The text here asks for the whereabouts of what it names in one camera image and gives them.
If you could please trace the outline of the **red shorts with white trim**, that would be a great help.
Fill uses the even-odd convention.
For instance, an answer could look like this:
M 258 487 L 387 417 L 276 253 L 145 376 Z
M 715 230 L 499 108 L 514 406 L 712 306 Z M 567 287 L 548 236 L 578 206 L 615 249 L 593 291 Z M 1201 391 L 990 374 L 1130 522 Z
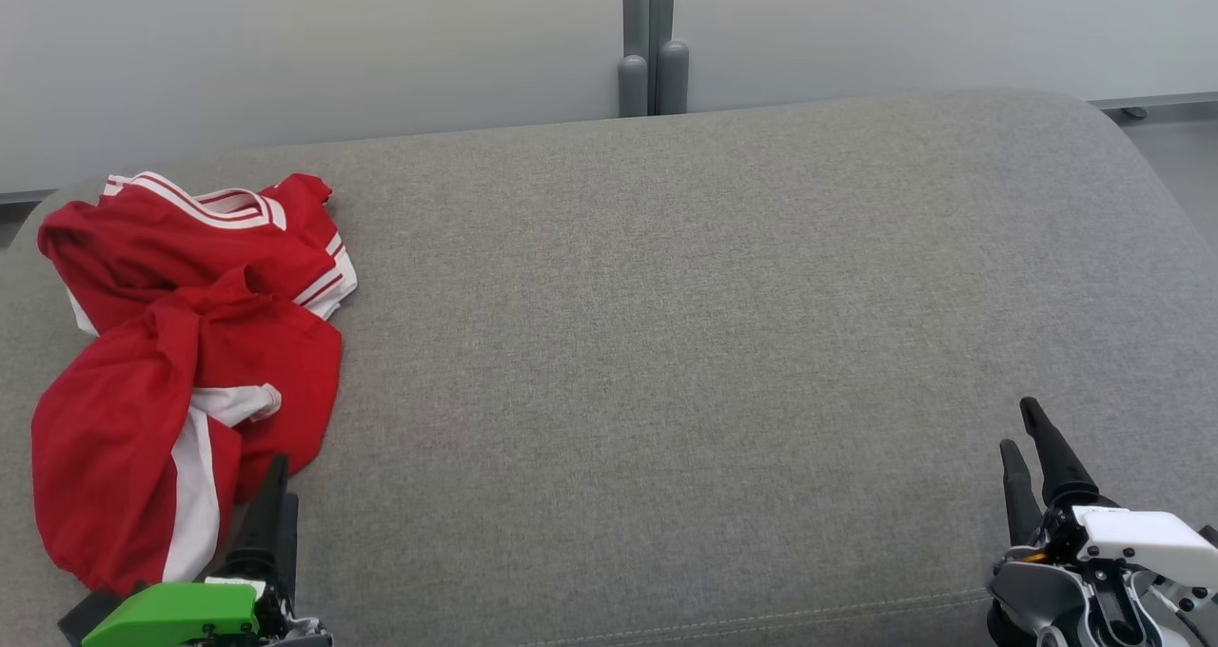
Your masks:
M 339 329 L 248 269 L 104 331 L 33 415 L 49 559 L 112 595 L 195 580 L 270 461 L 297 473 L 322 451 L 340 366 Z

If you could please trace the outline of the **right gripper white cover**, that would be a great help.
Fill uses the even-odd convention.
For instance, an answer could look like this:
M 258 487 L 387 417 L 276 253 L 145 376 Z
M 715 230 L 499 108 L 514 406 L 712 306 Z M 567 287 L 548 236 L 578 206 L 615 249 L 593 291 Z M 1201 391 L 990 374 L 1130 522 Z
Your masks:
M 1018 444 L 999 444 L 1009 539 L 1038 547 L 1047 564 L 1091 578 L 1101 571 L 1149 571 L 1188 589 L 1218 590 L 1218 543 L 1166 511 L 1132 511 L 1100 497 L 1096 483 L 1035 397 L 1023 397 L 1024 430 L 1041 465 L 1041 500 Z

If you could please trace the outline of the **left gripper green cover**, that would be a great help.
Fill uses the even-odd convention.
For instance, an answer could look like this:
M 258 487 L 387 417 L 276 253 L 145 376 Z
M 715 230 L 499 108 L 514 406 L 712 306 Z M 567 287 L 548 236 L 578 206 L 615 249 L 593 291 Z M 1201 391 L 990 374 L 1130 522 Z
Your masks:
M 141 589 L 86 629 L 80 647 L 270 647 L 287 638 L 298 496 L 286 484 L 287 454 L 274 454 L 227 551 L 224 578 Z

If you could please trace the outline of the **grey fabric sofa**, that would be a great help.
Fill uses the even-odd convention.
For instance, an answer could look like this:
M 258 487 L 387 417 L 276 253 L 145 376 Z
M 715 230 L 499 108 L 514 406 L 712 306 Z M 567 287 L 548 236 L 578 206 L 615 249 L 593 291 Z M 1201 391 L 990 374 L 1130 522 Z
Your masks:
M 1218 257 L 1125 132 L 959 90 L 245 149 L 361 286 L 301 500 L 348 647 L 988 645 L 999 444 L 1218 526 Z

